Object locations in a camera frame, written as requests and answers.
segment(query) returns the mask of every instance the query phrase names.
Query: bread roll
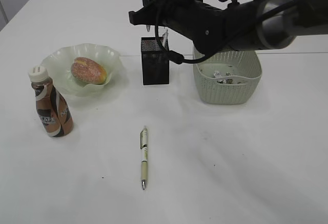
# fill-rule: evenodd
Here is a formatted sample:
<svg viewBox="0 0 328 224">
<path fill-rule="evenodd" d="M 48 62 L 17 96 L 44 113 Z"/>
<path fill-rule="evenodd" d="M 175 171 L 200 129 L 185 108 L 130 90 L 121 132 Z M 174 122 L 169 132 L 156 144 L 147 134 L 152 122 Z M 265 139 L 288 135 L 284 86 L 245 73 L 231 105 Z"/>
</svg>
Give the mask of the bread roll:
<svg viewBox="0 0 328 224">
<path fill-rule="evenodd" d="M 102 84 L 107 78 L 106 70 L 95 61 L 86 57 L 77 57 L 71 67 L 72 75 L 81 82 Z"/>
</svg>

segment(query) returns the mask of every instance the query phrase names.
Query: white plastic basket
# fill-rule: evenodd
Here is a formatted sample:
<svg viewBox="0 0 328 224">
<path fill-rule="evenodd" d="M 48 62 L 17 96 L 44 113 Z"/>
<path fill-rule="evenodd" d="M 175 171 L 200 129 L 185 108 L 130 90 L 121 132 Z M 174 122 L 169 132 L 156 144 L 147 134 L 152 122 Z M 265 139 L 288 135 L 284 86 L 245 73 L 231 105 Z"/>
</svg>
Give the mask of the white plastic basket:
<svg viewBox="0 0 328 224">
<path fill-rule="evenodd" d="M 194 48 L 194 59 L 200 54 Z M 230 76 L 214 77 L 219 71 Z M 255 51 L 217 53 L 200 64 L 194 64 L 194 78 L 198 94 L 206 103 L 236 105 L 245 103 L 254 93 L 262 76 L 262 68 Z M 224 80 L 232 84 L 222 84 Z"/>
</svg>

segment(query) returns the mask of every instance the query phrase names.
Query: white and beige pen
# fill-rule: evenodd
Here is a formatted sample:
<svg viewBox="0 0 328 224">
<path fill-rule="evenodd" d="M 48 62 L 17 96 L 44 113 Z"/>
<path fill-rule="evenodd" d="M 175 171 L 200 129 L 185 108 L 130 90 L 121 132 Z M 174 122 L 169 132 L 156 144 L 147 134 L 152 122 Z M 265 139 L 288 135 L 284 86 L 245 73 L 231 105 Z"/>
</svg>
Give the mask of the white and beige pen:
<svg viewBox="0 0 328 224">
<path fill-rule="evenodd" d="M 141 149 L 141 186 L 146 189 L 148 181 L 148 129 L 146 126 L 140 133 L 140 149 Z"/>
</svg>

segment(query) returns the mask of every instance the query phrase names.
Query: plastic bottle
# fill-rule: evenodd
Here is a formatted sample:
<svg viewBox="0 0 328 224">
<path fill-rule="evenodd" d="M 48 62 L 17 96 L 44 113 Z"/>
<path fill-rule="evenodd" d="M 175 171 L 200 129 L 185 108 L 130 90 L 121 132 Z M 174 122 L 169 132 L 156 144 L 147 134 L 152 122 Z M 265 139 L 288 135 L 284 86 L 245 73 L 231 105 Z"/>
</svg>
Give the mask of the plastic bottle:
<svg viewBox="0 0 328 224">
<path fill-rule="evenodd" d="M 35 91 L 36 111 L 51 137 L 61 137 L 73 129 L 73 120 L 63 96 L 56 90 L 52 78 L 43 66 L 29 71 L 32 88 Z"/>
</svg>

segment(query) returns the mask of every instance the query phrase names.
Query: black mesh pen holder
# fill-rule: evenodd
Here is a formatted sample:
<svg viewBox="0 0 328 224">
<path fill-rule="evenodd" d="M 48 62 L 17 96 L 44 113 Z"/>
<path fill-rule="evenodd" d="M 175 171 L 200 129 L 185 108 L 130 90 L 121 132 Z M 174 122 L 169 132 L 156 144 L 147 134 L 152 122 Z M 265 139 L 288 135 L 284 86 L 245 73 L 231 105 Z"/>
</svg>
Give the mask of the black mesh pen holder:
<svg viewBox="0 0 328 224">
<path fill-rule="evenodd" d="M 144 85 L 169 83 L 169 60 L 158 46 L 155 37 L 141 38 L 142 79 Z"/>
</svg>

